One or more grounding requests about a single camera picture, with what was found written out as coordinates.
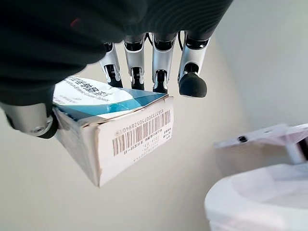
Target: white appliance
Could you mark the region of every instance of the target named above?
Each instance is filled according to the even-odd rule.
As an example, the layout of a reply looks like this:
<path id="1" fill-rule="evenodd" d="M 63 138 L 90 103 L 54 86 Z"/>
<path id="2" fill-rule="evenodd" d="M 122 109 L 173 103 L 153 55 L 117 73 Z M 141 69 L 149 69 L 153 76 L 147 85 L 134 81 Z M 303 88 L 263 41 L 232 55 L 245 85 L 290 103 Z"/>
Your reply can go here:
<path id="1" fill-rule="evenodd" d="M 216 143 L 217 148 L 243 141 L 286 145 L 296 165 L 263 167 L 217 182 L 205 198 L 211 230 L 308 231 L 308 162 L 296 144 L 307 136 L 307 125 L 277 125 Z"/>

